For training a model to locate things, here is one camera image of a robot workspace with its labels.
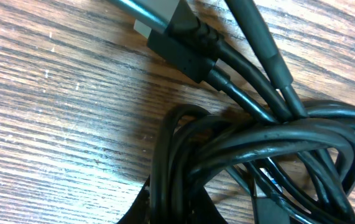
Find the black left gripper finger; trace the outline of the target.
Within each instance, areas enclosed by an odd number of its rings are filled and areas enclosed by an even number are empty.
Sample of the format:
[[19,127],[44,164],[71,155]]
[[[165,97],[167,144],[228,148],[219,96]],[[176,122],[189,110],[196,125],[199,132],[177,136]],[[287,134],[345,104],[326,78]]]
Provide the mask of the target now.
[[[135,201],[118,223],[150,223],[150,176],[143,184]],[[215,207],[207,191],[202,188],[191,200],[191,207],[183,223],[222,224],[227,221]]]

